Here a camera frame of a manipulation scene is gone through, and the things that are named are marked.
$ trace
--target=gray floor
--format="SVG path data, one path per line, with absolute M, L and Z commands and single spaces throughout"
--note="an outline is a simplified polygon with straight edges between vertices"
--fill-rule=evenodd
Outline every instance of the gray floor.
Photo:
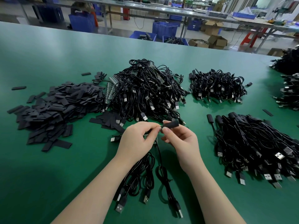
M 26 11 L 26 14 L 28 15 L 30 21 L 30 25 L 35 26 L 45 26 L 45 27 L 52 27 L 52 28 L 58 28 L 67 30 L 67 25 L 69 24 L 69 14 L 70 9 L 69 8 L 62 8 L 63 16 L 65 19 L 65 22 L 62 24 L 50 24 L 50 23 L 43 23 L 40 22 L 32 9 L 32 6 L 26 5 L 24 6 L 24 9 Z M 132 14 L 136 15 L 145 15 L 148 13 L 139 11 L 139 10 L 131 10 Z M 165 18 L 167 17 L 164 14 L 160 14 L 160 17 Z M 99 22 L 99 28 L 98 31 L 95 33 L 104 34 L 104 22 L 101 17 L 98 18 Z M 11 3 L 5 3 L 0 2 L 0 21 L 5 22 L 11 22 L 11 23 L 21 23 L 21 24 L 27 24 L 24 13 L 21 9 L 21 6 L 19 4 L 11 4 Z M 114 36 L 121 36 L 121 37 L 129 37 L 133 31 L 146 31 L 146 32 L 152 32 L 152 23 L 153 20 L 151 19 L 143 19 L 143 18 L 130 18 L 129 21 L 117 21 L 112 20 L 112 27 L 113 27 L 113 33 Z M 181 27 L 178 27 L 177 29 L 177 36 L 180 36 L 181 34 Z M 225 47 L 225 49 L 229 51 L 244 51 L 245 45 L 240 46 L 241 41 L 246 36 L 247 33 L 240 33 L 240 32 L 234 32 L 234 31 L 221 31 L 220 35 L 228 40 L 228 45 Z M 191 38 L 195 39 L 204 39 L 207 40 L 209 38 L 208 35 L 204 34 L 201 31 L 191 31 L 187 30 L 186 33 L 186 39 L 189 40 Z M 257 39 L 253 49 L 257 48 L 259 44 L 262 42 L 262 39 Z M 298 45 L 297 41 L 294 41 L 291 38 L 277 38 L 277 37 L 270 37 L 268 38 L 262 48 L 259 50 L 259 54 L 266 55 L 271 48 L 292 48 L 294 46 Z

